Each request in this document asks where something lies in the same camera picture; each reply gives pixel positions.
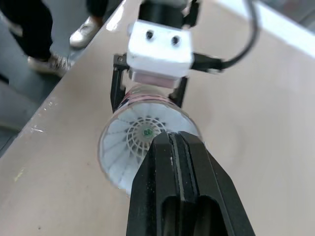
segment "black cable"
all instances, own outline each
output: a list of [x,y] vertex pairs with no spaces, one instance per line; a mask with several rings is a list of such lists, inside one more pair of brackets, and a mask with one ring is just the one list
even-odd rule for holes
[[251,16],[251,26],[252,26],[252,36],[250,41],[248,42],[247,46],[243,49],[243,51],[238,54],[236,57],[222,62],[222,68],[227,69],[233,65],[235,65],[237,62],[239,62],[246,54],[252,49],[254,44],[256,43],[258,36],[259,36],[259,26],[258,26],[258,16],[257,11],[254,6],[255,0],[245,0],[246,7],[250,13]]

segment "black pants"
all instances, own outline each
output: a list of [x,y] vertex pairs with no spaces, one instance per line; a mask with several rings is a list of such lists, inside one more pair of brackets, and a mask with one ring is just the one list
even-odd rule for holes
[[107,0],[87,0],[87,9],[90,15],[103,17],[106,12]]
[[12,34],[25,54],[38,59],[50,57],[53,20],[41,0],[0,0],[0,10],[21,26],[22,35]]

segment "table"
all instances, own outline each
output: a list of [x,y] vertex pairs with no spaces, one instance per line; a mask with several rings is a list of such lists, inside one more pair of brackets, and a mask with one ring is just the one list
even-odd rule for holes
[[[113,54],[126,51],[137,4],[123,1],[0,159],[1,236],[126,235],[129,198],[104,177],[97,145],[112,115]],[[211,0],[192,31],[195,51],[222,58],[249,33],[243,18]],[[264,30],[222,75],[190,74],[183,108],[258,236],[315,231],[314,61]]]

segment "person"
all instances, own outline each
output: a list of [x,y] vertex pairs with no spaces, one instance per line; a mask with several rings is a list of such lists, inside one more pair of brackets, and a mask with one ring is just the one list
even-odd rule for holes
[[41,0],[0,0],[0,10],[32,69],[62,77],[71,68],[71,61],[50,51],[53,20]]
[[75,48],[85,48],[100,28],[107,9],[107,0],[86,0],[86,7],[90,16],[70,37],[70,45]]

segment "white sneaker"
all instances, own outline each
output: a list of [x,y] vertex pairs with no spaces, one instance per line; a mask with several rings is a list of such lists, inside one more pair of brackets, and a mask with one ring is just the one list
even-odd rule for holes
[[70,37],[70,45],[75,48],[85,48],[101,27],[89,17]]
[[29,57],[28,64],[30,68],[40,73],[55,74],[62,77],[71,68],[73,62],[67,58],[52,54],[48,61]]

